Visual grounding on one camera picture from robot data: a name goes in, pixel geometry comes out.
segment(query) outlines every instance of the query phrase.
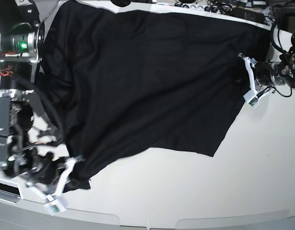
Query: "black cable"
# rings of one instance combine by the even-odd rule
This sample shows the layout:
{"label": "black cable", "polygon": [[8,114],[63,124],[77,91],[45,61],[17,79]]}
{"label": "black cable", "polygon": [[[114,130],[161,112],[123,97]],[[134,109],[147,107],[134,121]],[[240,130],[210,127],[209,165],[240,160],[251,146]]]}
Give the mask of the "black cable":
{"label": "black cable", "polygon": [[56,124],[57,124],[57,128],[59,129],[60,132],[60,137],[56,140],[56,141],[52,141],[49,143],[41,143],[41,144],[32,144],[29,145],[23,149],[18,150],[17,152],[23,152],[25,150],[31,149],[31,148],[36,148],[38,146],[49,146],[49,147],[57,147],[60,144],[63,143],[63,124],[60,120],[60,117],[55,109],[55,107],[52,105],[52,103],[50,102],[50,100],[47,98],[47,96],[33,83],[31,83],[30,81],[26,80],[25,78],[20,77],[19,75],[17,76],[5,76],[5,77],[10,77],[12,80],[17,81],[19,84],[23,85],[24,87],[34,90],[40,97],[41,101],[43,102],[43,105],[47,108],[47,110],[51,113],[50,115],[52,115],[52,117],[54,118]]}
{"label": "black cable", "polygon": [[265,88],[263,91],[260,92],[261,95],[263,95],[266,92],[266,90],[269,89],[269,88],[272,88],[275,91],[277,91],[278,94],[281,95],[282,97],[291,97],[292,96],[292,88],[291,87],[290,87],[290,94],[289,95],[284,95],[281,92],[279,92],[274,86],[268,86],[267,88]]}
{"label": "black cable", "polygon": [[283,7],[286,7],[287,5],[289,5],[292,2],[295,2],[295,0],[288,0],[287,2],[285,2],[285,4],[283,5]]}
{"label": "black cable", "polygon": [[[286,12],[282,17],[295,17],[295,12]],[[275,27],[278,25],[279,21],[280,20],[278,18],[276,18],[275,22],[272,24],[272,27],[270,30],[270,39],[271,39],[271,43],[274,46],[274,48],[277,49],[279,52],[285,54],[286,52],[276,44],[276,42],[274,40],[274,36],[273,36]]]}
{"label": "black cable", "polygon": [[268,16],[268,15],[265,15],[265,17],[268,18],[272,23],[275,22],[275,20],[274,20],[272,17],[270,17],[270,16]]}
{"label": "black cable", "polygon": [[283,53],[283,56],[289,66],[289,69],[292,70],[292,66],[291,66],[291,63],[288,59],[288,56],[287,56],[287,53],[286,51],[283,49],[283,46],[282,46],[282,43],[281,43],[281,40],[280,40],[280,25],[278,26],[278,30],[277,30],[277,39],[278,39],[278,43],[280,44],[280,47],[281,47],[281,50],[282,50],[282,53]]}
{"label": "black cable", "polygon": [[230,15],[232,16],[233,7],[230,5],[231,3],[238,2],[239,0],[225,3],[223,0],[207,0],[207,3],[210,6],[205,7],[205,11],[207,12],[218,12],[220,11],[221,14]]}

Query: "wire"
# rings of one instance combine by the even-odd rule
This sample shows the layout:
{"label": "wire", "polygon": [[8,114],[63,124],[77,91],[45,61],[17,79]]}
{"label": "wire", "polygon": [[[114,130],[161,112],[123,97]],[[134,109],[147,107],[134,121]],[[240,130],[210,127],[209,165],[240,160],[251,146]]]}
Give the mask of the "wire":
{"label": "wire", "polygon": [[292,2],[295,2],[295,0],[288,0],[285,2],[285,4],[283,6],[286,7],[287,5],[289,5]]}
{"label": "wire", "polygon": [[263,95],[267,89],[274,89],[275,91],[278,92],[279,95],[281,95],[282,97],[291,97],[292,96],[292,88],[290,87],[290,94],[289,95],[284,95],[281,92],[279,92],[274,86],[268,86],[267,88],[265,88],[263,91],[261,91],[261,95]]}
{"label": "wire", "polygon": [[[5,53],[5,54],[2,54],[2,56],[6,56],[6,55],[15,55],[16,53]],[[12,66],[8,66],[7,68],[5,69],[0,69],[0,75],[1,76],[9,76],[9,75],[12,75],[13,74],[13,71],[11,71],[12,69]]]}
{"label": "wire", "polygon": [[227,3],[227,4],[225,4],[225,5],[222,5],[218,10],[219,11],[221,11],[220,9],[222,8],[223,10],[224,10],[224,7],[226,7],[226,6],[228,6],[229,8],[230,8],[230,10],[229,10],[229,13],[227,13],[227,12],[225,12],[227,15],[231,15],[232,14],[232,9],[233,9],[233,7],[231,6],[231,4],[233,4],[233,3],[236,3],[236,2],[238,2],[239,0],[237,0],[237,1],[232,1],[232,2],[230,2],[230,3]]}
{"label": "wire", "polygon": [[268,15],[265,15],[265,17],[268,18],[272,23],[275,22],[275,20],[274,20],[272,17],[270,17],[270,16],[268,16]]}
{"label": "wire", "polygon": [[56,10],[56,8],[59,5],[59,2],[60,2],[60,0],[57,0],[56,5],[52,8],[52,10],[49,12],[49,14],[43,19],[41,24],[44,23],[51,16],[51,14]]}
{"label": "wire", "polygon": [[277,30],[277,39],[278,39],[278,43],[280,44],[280,47],[281,47],[281,50],[282,50],[283,56],[284,56],[286,62],[288,63],[289,69],[292,70],[291,63],[290,63],[290,61],[289,61],[289,59],[288,59],[288,56],[287,56],[286,51],[283,49],[283,46],[282,46],[282,43],[281,43],[281,40],[280,40],[280,26],[278,27],[278,30]]}
{"label": "wire", "polygon": [[57,147],[60,144],[63,143],[63,124],[60,120],[60,117],[57,113],[57,110],[55,109],[55,107],[53,106],[53,104],[50,102],[50,100],[47,98],[47,96],[33,83],[31,83],[30,81],[26,80],[25,78],[22,78],[20,76],[16,76],[14,77],[13,75],[9,75],[8,77],[10,77],[12,80],[17,81],[19,84],[23,85],[24,87],[34,90],[40,97],[41,101],[43,102],[43,105],[45,108],[47,108],[47,110],[51,113],[50,115],[53,116],[56,125],[59,129],[60,132],[60,138],[57,141],[52,141],[49,143],[40,143],[40,144],[32,144],[29,145],[23,149],[18,150],[17,152],[23,152],[25,150],[31,149],[31,148],[36,148],[38,146],[49,146],[49,147]]}
{"label": "wire", "polygon": [[[5,53],[3,54],[2,56],[5,56],[5,55],[14,55],[15,53]],[[56,111],[56,108],[53,106],[53,104],[50,102],[50,100],[47,98],[47,96],[33,83],[31,83],[30,81],[26,80],[25,78],[22,78],[21,76],[19,75],[16,75],[13,76],[13,72],[10,71],[12,67],[11,66],[8,66],[6,69],[0,69],[0,74],[1,76],[4,76],[4,77],[9,77],[11,78],[12,80],[18,82],[19,84],[23,85],[24,87],[28,88],[28,89],[31,89],[31,90],[34,90],[34,92],[36,92],[41,101],[43,102],[43,105],[44,107],[48,110],[48,112],[50,113],[51,116],[53,116],[55,122],[56,122],[56,125],[57,125],[57,128],[60,132],[60,137],[56,140],[56,141],[52,141],[52,142],[49,142],[49,143],[35,143],[35,144],[31,144],[23,149],[20,149],[18,150],[16,153],[21,153],[25,150],[28,150],[28,149],[32,149],[32,148],[36,148],[38,146],[49,146],[49,147],[57,147],[59,146],[60,144],[63,143],[63,124],[60,120],[60,117]]]}

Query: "green light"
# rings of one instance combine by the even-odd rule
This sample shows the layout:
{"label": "green light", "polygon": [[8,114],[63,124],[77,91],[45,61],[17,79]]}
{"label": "green light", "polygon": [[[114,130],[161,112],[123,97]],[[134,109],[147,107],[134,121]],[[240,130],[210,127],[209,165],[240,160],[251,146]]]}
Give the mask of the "green light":
{"label": "green light", "polygon": [[22,48],[22,49],[27,49],[27,48],[28,48],[27,43],[21,43],[21,48]]}

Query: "black t-shirt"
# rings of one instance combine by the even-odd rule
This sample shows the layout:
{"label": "black t-shirt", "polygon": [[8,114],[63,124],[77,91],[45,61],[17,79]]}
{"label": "black t-shirt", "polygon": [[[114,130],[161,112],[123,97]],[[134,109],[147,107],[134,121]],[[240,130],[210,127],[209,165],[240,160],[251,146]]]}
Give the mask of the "black t-shirt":
{"label": "black t-shirt", "polygon": [[70,155],[86,159],[66,191],[149,147],[213,156],[249,90],[238,53],[264,61],[269,37],[247,23],[64,3],[38,85],[63,121]]}

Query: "robotic hand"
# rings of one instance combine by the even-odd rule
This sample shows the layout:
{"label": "robotic hand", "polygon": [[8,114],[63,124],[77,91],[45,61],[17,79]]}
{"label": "robotic hand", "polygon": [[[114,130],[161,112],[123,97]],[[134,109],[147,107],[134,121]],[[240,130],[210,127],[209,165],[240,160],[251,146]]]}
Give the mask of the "robotic hand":
{"label": "robotic hand", "polygon": [[[295,17],[295,13],[286,13],[283,17],[285,16]],[[295,90],[295,32],[291,38],[292,47],[288,52],[284,51],[273,38],[274,29],[278,23],[279,20],[276,20],[271,27],[271,43],[275,49],[282,53],[280,62],[257,62],[254,58],[239,53],[239,57],[245,62],[251,88],[244,95],[244,99],[254,108],[259,105],[260,99],[270,93],[278,92],[283,97],[290,97],[292,90]],[[276,89],[276,86],[285,84],[290,87],[289,95],[283,95]]]}
{"label": "robotic hand", "polygon": [[[57,147],[63,143],[63,127],[57,112],[34,85],[39,75],[44,31],[44,20],[40,21],[32,0],[0,0],[0,171],[11,178],[23,178],[54,215],[66,209],[61,195],[74,165],[82,159],[53,161],[52,152],[45,157],[37,152],[38,146]],[[54,119],[60,132],[56,141],[30,142],[28,131],[33,126],[34,113],[26,96],[32,93],[39,95]],[[47,191],[41,191],[36,183],[46,184]]]}

